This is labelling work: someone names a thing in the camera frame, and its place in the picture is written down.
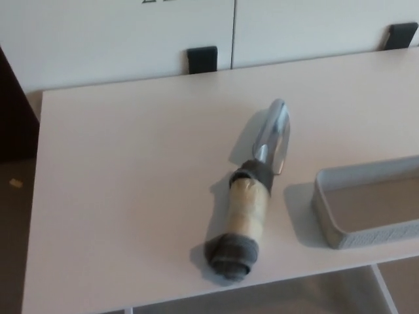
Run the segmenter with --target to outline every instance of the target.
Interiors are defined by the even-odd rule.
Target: white cabinet
[[[230,68],[234,0],[2,0],[0,44],[25,92],[185,73],[215,45]]]
[[[414,21],[415,0],[237,0],[233,65],[373,51],[388,25]]]

